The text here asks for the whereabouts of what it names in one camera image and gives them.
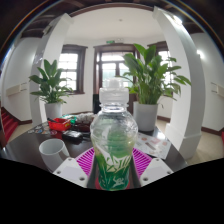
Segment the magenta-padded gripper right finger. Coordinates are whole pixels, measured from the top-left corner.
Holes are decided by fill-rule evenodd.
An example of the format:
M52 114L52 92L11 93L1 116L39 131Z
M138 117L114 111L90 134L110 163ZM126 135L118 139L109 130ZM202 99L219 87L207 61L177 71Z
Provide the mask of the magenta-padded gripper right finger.
M140 186L146 186L173 173L160 158L152 158L139 149L132 151L134 170Z

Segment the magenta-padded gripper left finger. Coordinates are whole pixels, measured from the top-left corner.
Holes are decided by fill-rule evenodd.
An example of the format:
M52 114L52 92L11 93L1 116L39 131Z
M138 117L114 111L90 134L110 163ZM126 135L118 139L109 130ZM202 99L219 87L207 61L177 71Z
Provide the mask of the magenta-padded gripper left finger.
M90 148L76 158L67 158L54 172L78 186L87 187L94 164L94 149Z

